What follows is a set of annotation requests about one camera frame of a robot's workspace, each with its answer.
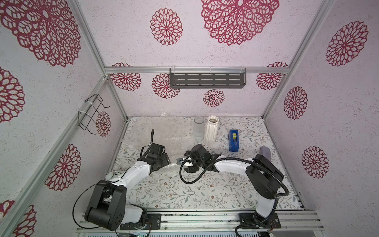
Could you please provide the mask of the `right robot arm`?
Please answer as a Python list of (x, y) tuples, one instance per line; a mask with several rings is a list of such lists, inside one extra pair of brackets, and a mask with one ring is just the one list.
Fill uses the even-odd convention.
[(258, 204), (253, 213), (240, 214), (239, 229), (279, 227), (275, 210), (279, 199), (289, 195), (283, 183), (283, 173), (270, 161), (270, 150), (263, 146), (254, 158), (242, 159), (210, 154), (201, 144), (186, 151), (176, 164), (180, 166), (179, 177), (187, 185), (199, 181), (207, 171), (229, 172), (247, 177), (258, 193)]

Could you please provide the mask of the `clear bubble wrap sheet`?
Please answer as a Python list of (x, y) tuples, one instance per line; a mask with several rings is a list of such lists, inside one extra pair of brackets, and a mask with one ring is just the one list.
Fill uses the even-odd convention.
[(193, 135), (194, 119), (177, 116), (132, 117), (112, 170), (127, 170), (140, 158), (142, 147), (151, 141), (151, 130), (155, 131), (153, 142), (163, 145), (170, 162), (175, 164), (187, 150), (198, 144)]

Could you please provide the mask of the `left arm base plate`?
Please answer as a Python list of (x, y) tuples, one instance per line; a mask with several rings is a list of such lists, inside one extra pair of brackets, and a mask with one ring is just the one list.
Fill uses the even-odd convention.
[(120, 230), (159, 230), (161, 224), (161, 214), (142, 214), (137, 222), (121, 223)]

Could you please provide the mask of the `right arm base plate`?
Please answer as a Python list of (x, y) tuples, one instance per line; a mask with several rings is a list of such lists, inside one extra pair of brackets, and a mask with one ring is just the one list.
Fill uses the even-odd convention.
[(282, 227), (276, 212), (266, 218), (252, 212), (240, 213), (238, 216), (241, 225), (252, 225), (243, 229), (280, 229)]

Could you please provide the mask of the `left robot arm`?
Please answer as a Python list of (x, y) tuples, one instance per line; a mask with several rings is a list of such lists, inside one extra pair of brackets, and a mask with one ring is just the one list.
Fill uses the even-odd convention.
[(140, 158), (124, 172), (111, 171), (104, 180), (93, 184), (94, 188), (86, 208), (84, 219), (92, 223), (92, 229), (159, 229), (160, 215), (148, 214), (143, 207), (127, 204), (131, 189), (153, 172), (168, 166), (170, 160), (166, 148), (150, 139), (140, 152)]

